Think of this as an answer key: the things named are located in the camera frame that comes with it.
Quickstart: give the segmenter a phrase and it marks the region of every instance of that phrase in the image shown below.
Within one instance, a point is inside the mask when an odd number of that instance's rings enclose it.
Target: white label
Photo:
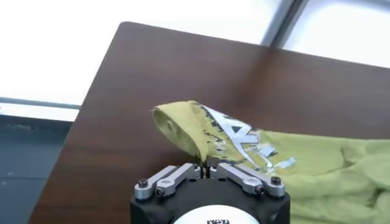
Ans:
[[[174,224],[259,224],[250,214],[227,205],[208,205],[182,215]]]

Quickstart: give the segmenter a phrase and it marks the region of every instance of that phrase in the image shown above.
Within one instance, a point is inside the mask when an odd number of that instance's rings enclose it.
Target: wooden table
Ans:
[[[130,223],[137,180],[192,159],[151,114],[187,99],[265,130],[390,138],[390,69],[122,23],[30,222]]]

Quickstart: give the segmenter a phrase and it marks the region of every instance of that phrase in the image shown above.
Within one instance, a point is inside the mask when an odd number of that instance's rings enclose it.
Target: yellow t-shirt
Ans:
[[[390,140],[264,131],[195,101],[157,106],[157,127],[177,147],[278,175],[291,223],[390,223]]]

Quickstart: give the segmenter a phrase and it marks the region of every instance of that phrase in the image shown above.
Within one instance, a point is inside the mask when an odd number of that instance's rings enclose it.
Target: screw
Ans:
[[[271,184],[273,185],[281,185],[282,180],[280,177],[271,177]]]
[[[146,186],[147,186],[147,179],[140,179],[140,180],[138,181],[138,186],[139,186],[140,188],[146,187]]]
[[[160,197],[164,196],[165,191],[164,191],[164,189],[158,187],[158,188],[156,188],[155,193],[156,193],[156,196],[157,196],[158,198],[160,198]]]
[[[262,185],[255,187],[255,192],[256,192],[256,194],[264,193],[264,187]]]

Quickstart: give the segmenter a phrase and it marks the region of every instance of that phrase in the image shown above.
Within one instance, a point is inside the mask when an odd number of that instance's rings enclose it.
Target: gray floor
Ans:
[[[59,156],[66,131],[0,124],[0,223],[25,224]]]

